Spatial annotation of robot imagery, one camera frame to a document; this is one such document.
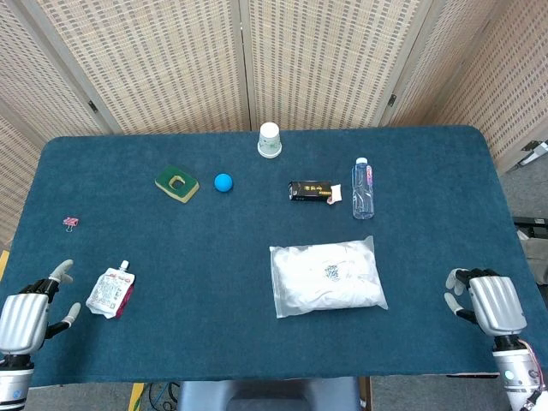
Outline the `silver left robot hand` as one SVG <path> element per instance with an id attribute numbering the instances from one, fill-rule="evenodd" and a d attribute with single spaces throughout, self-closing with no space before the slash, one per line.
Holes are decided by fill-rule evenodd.
<path id="1" fill-rule="evenodd" d="M 70 328 L 80 314 L 81 304 L 75 302 L 65 317 L 49 325 L 50 305 L 62 283 L 72 283 L 68 274 L 74 261 L 63 261 L 47 278 L 27 285 L 19 293 L 9 295 L 1 312 L 1 353 L 33 355 L 44 340 Z"/>

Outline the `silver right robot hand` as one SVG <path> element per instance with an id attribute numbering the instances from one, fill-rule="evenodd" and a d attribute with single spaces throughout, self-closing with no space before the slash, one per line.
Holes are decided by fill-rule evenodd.
<path id="1" fill-rule="evenodd" d="M 476 324 L 490 337 L 520 334 L 527 321 L 509 277 L 491 269 L 452 270 L 444 300 L 455 316 Z"/>

